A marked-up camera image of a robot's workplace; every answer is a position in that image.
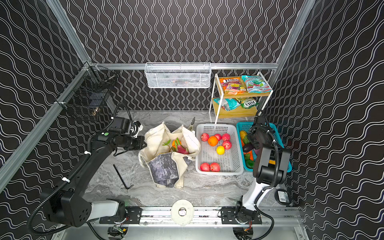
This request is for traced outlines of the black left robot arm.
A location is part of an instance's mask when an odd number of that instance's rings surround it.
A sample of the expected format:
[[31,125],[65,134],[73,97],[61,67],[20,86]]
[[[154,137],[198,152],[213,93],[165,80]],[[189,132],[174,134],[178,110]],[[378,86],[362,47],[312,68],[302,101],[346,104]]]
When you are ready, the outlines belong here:
[[[33,236],[48,236],[70,227],[80,227],[85,223],[101,218],[112,218],[119,222],[126,219],[124,202],[108,199],[102,202],[88,202],[83,196],[89,182],[112,152],[122,148],[123,152],[142,150],[147,146],[143,136],[132,137],[126,134],[101,132],[92,135],[81,160],[53,188],[45,189],[40,195],[40,204],[27,220],[27,231]],[[33,227],[33,220],[42,211],[47,220],[61,224],[47,232]]]

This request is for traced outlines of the cream canvas grocery bag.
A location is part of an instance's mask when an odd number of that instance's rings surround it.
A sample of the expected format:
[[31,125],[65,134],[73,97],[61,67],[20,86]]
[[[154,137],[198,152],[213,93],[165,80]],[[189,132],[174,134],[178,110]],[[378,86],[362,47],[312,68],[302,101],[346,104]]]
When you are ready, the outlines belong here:
[[[188,155],[163,146],[165,141],[176,138],[179,138],[182,146],[188,149]],[[154,184],[158,188],[182,189],[184,173],[201,151],[201,144],[195,131],[180,126],[171,132],[163,122],[145,133],[145,142],[147,146],[139,151],[139,162],[143,168],[149,170]]]

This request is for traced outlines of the purple eggplant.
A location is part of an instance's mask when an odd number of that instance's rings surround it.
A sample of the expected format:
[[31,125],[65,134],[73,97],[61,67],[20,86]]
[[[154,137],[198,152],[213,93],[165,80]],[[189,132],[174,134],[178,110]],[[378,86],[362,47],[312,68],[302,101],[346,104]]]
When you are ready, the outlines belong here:
[[245,144],[245,145],[243,146],[243,153],[246,154],[246,153],[248,153],[248,152],[251,152],[254,148],[255,148],[254,145],[251,144],[251,143]]

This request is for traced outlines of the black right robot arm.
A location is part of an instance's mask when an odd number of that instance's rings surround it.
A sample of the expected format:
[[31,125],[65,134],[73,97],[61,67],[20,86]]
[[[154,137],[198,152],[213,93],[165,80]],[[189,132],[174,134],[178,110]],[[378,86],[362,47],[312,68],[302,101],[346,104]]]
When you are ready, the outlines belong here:
[[286,180],[292,151],[280,143],[277,130],[272,128],[263,114],[255,116],[243,143],[245,154],[256,154],[253,161],[254,182],[238,201],[235,216],[240,223],[252,224],[261,214],[258,207],[265,194]]

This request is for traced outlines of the orange with green leaves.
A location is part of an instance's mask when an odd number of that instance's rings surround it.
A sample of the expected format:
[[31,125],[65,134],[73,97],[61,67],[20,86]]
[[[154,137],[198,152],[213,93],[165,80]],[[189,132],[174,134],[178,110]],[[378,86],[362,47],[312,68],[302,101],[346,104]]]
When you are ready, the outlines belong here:
[[163,146],[168,147],[169,149],[174,149],[175,151],[178,149],[179,146],[182,146],[182,142],[179,138],[176,138],[175,140],[168,140],[163,143]]

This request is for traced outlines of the pink dragon fruit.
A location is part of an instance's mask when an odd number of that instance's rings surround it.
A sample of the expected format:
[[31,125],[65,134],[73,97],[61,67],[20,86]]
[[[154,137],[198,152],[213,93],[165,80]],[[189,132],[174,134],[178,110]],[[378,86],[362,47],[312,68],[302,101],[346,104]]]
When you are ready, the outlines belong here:
[[176,152],[178,152],[180,154],[185,154],[185,155],[189,154],[188,149],[184,148],[182,145],[177,145],[177,146],[175,146],[175,148],[176,148]]

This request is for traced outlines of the green pink snack bag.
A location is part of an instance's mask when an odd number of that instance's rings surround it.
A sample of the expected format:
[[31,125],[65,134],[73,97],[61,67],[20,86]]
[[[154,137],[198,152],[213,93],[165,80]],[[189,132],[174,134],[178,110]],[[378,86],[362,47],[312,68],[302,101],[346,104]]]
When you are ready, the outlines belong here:
[[272,88],[267,84],[263,77],[256,76],[242,76],[248,93],[269,93],[272,91]]

